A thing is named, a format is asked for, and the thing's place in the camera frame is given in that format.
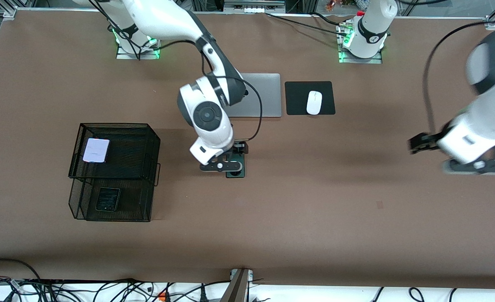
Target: silver laptop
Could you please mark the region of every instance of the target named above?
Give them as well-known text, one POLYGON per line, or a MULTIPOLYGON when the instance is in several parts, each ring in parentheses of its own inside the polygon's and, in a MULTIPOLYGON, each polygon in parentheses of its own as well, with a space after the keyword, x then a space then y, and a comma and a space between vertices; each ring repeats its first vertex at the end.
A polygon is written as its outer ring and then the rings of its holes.
MULTIPOLYGON (((281 116, 280 75, 279 74, 242 74, 244 80, 253 85, 262 99, 263 117, 281 116)), ((259 117, 259 98, 253 89, 246 85, 247 95, 233 106, 225 107, 229 117, 259 117)))

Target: wire basket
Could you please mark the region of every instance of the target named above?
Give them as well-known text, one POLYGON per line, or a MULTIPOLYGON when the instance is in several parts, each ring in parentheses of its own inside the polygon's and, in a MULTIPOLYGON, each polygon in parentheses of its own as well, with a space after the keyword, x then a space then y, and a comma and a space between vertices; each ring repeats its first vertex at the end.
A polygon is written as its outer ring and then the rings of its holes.
POLYGON ((68 174, 74 218, 150 221, 160 143, 148 124, 80 124, 68 174), (105 162, 84 161, 89 139, 109 140, 105 162))

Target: mouse pad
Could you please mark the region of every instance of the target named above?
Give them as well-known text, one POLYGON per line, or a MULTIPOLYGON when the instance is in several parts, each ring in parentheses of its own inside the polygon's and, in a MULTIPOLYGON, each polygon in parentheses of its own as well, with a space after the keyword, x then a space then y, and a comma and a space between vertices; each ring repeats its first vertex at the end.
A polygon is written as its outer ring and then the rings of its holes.
POLYGON ((307 97, 309 92, 318 91, 322 94, 322 107, 319 115, 334 115, 335 101, 333 100, 333 86, 326 82, 285 82, 286 114, 308 115, 307 97))

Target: computer mouse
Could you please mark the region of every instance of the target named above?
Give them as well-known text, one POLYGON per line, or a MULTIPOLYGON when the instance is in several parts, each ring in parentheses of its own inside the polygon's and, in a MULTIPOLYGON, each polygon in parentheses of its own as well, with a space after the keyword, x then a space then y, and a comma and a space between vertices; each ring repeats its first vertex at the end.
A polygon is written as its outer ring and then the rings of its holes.
POLYGON ((307 98, 307 113, 310 115, 317 115, 320 113, 320 107, 322 107, 322 94, 318 91, 309 92, 307 98))

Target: black smartphone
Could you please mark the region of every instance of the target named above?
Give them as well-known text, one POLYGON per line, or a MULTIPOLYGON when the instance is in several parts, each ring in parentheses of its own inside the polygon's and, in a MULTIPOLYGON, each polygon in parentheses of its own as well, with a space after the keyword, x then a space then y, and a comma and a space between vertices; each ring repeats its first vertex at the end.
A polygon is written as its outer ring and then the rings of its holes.
POLYGON ((120 189, 114 187, 101 187, 96 203, 97 211, 115 212, 120 197, 120 189))

